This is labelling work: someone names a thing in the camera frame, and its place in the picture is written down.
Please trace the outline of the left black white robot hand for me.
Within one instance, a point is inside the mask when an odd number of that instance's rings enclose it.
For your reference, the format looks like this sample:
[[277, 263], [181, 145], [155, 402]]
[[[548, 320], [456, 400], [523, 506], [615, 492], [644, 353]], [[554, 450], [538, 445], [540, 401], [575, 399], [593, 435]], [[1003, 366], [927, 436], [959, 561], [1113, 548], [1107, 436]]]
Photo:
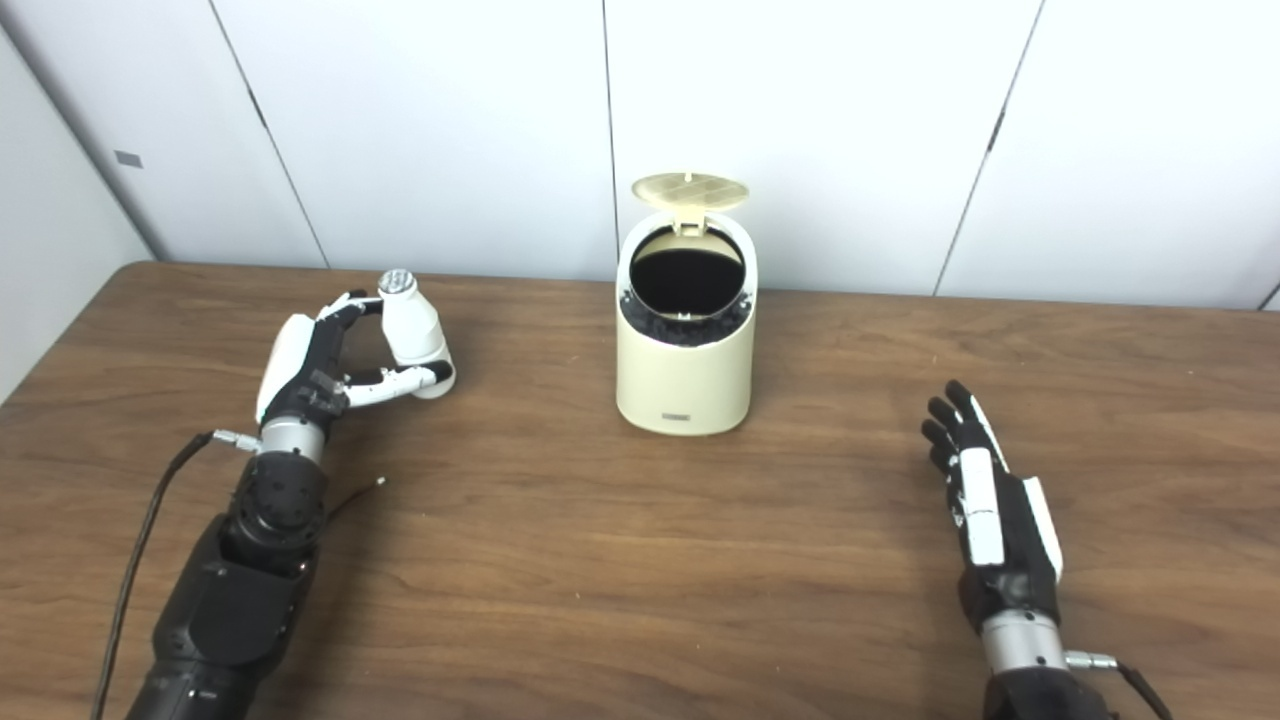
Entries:
[[[367, 316], [379, 316], [396, 363], [346, 370], [340, 365], [346, 336]], [[456, 379], [439, 314], [419, 291], [374, 297], [356, 290], [316, 316], [293, 314], [285, 319], [271, 346], [255, 419], [266, 427], [292, 416], [328, 430], [351, 409], [407, 396], [438, 398]]]

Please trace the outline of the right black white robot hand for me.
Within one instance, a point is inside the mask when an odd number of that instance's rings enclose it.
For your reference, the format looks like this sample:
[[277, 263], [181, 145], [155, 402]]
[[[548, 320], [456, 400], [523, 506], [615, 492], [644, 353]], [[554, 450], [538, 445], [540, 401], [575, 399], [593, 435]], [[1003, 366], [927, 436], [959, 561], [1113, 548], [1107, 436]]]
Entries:
[[974, 630], [1001, 612], [1060, 623], [1064, 556], [1041, 479], [1010, 469], [980, 401], [959, 380], [948, 380], [927, 410], [922, 434], [957, 530], [966, 620]]

